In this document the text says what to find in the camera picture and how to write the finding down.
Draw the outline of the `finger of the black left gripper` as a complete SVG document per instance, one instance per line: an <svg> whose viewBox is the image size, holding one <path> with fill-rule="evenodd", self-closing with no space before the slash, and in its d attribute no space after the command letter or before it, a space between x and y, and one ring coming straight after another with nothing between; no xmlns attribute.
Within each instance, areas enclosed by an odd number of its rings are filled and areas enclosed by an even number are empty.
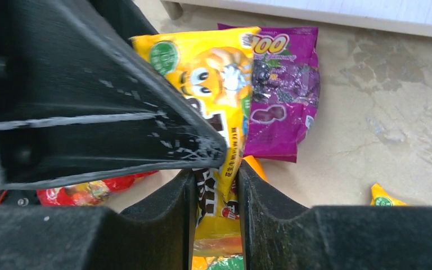
<svg viewBox="0 0 432 270"><path fill-rule="evenodd" d="M216 168L223 137L129 44L133 1L0 1L0 190Z"/></svg>

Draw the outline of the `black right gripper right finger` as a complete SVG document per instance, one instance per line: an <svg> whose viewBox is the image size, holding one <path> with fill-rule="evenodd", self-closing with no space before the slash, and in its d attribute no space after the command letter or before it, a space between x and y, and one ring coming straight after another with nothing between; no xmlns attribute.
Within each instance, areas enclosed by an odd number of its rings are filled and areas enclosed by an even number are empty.
<svg viewBox="0 0 432 270"><path fill-rule="evenodd" d="M307 208L238 171L246 269L432 269L432 207Z"/></svg>

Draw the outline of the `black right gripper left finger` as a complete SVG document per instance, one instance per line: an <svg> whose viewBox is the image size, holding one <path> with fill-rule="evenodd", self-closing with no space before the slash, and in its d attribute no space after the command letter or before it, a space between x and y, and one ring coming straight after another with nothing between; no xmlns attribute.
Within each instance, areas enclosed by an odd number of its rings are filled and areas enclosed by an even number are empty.
<svg viewBox="0 0 432 270"><path fill-rule="evenodd" d="M189 170L117 213L104 206L0 206L0 269L190 269Z"/></svg>

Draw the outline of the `yellow M&M candy bag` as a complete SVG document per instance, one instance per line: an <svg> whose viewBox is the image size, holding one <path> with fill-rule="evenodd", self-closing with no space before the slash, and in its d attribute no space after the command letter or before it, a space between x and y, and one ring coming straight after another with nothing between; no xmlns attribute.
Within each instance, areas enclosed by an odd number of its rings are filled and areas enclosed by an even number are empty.
<svg viewBox="0 0 432 270"><path fill-rule="evenodd" d="M193 170L198 195L194 255L242 252L236 174L249 130L253 37L257 26L140 35L136 52L183 94L225 139L219 168Z"/></svg>

